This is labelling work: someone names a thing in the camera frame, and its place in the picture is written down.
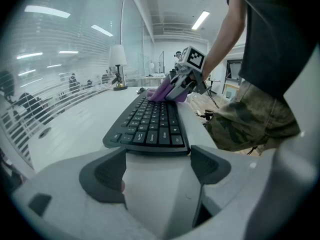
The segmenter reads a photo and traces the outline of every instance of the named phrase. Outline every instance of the lamp base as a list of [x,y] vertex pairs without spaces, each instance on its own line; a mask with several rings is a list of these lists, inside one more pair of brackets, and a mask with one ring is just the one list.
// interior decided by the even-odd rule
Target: lamp base
[[118,82],[116,87],[113,88],[114,91],[121,91],[125,89],[128,89],[128,86],[123,85],[123,83],[120,83],[120,82]]

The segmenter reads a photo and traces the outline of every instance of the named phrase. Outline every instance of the black keyboard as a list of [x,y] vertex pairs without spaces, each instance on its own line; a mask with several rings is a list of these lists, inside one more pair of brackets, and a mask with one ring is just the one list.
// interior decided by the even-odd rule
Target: black keyboard
[[119,116],[103,138],[106,148],[124,147],[145,156],[184,156],[187,134],[172,101],[154,102],[140,94]]

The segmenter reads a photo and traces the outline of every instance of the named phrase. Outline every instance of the fluorescent light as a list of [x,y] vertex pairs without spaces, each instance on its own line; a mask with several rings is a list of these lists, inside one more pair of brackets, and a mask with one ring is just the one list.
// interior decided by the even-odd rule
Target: fluorescent light
[[28,57],[39,56],[39,55],[42,55],[42,54],[43,54],[43,52],[31,53],[31,54],[18,56],[18,57],[16,57],[16,59],[20,60],[20,59],[24,59],[24,58],[28,58]]
[[59,67],[61,66],[62,64],[58,64],[58,65],[52,65],[52,66],[47,66],[47,68],[54,68],[54,67]]
[[29,83],[27,83],[27,84],[25,84],[25,85],[22,85],[22,86],[20,86],[20,87],[25,87],[25,86],[27,86],[27,85],[30,85],[30,84],[32,84],[32,83],[34,83],[34,82],[36,82],[36,81],[40,81],[40,80],[42,80],[43,78],[41,78],[41,79],[38,79],[38,80],[35,80],[35,81],[33,81],[33,82],[29,82]]
[[31,72],[35,72],[36,70],[35,69],[33,69],[33,70],[30,70],[30,71],[27,71],[27,72],[24,72],[24,73],[21,73],[21,74],[18,74],[18,76],[20,77],[20,76],[23,76],[23,75],[25,75],[25,74],[29,74],[29,73],[31,73]]
[[73,51],[73,50],[61,50],[59,51],[60,54],[77,54],[78,51]]
[[195,22],[195,24],[193,25],[192,29],[197,30],[199,28],[199,26],[201,25],[201,23],[204,22],[204,20],[206,19],[206,17],[208,17],[209,14],[210,14],[210,12],[207,12],[204,10],[202,12],[202,14],[200,15],[200,17]]
[[114,36],[114,35],[111,34],[110,32],[104,30],[103,28],[101,28],[101,27],[99,27],[99,26],[97,26],[97,25],[93,25],[93,26],[91,26],[91,28],[100,31],[101,33],[103,33],[103,34],[105,34],[105,35],[107,35],[107,36],[109,36],[109,37],[113,37],[113,36]]
[[26,13],[40,13],[40,14],[50,14],[63,18],[68,18],[70,13],[64,12],[62,10],[56,10],[48,7],[37,6],[37,5],[27,5],[24,9]]

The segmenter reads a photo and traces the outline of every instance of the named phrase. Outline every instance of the wooden floor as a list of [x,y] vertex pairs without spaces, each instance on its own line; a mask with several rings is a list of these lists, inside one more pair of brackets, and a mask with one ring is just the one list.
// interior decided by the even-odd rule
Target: wooden floor
[[[211,93],[214,101],[216,102],[216,104],[219,107],[222,107],[223,105],[225,105],[227,103],[227,101],[222,100],[221,103],[221,98],[216,96],[215,94]],[[211,98],[209,97],[209,95],[207,93],[205,94],[192,94],[187,98],[187,102],[190,105],[191,109],[194,111],[194,113],[197,114],[197,111],[200,112],[201,115],[205,114],[205,110],[212,110],[212,111],[217,111],[218,108],[216,107],[216,105],[214,104],[214,102],[211,100]],[[205,118],[202,117],[198,117],[203,123],[205,123],[207,120]],[[238,154],[243,154],[246,155],[249,151],[251,151],[251,148],[248,149],[244,149],[241,151],[237,151],[236,153]],[[259,156],[259,153],[254,150],[250,156]]]

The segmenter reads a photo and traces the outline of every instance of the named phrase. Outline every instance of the glass wall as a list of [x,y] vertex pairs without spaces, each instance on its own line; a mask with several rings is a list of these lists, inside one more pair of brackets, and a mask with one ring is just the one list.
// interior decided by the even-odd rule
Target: glass wall
[[25,0],[7,26],[0,124],[31,166],[28,143],[39,130],[112,88],[109,53],[120,43],[122,6],[123,0]]
[[124,0],[122,19],[122,45],[127,66],[123,74],[128,86],[138,86],[144,75],[144,21],[134,0]]

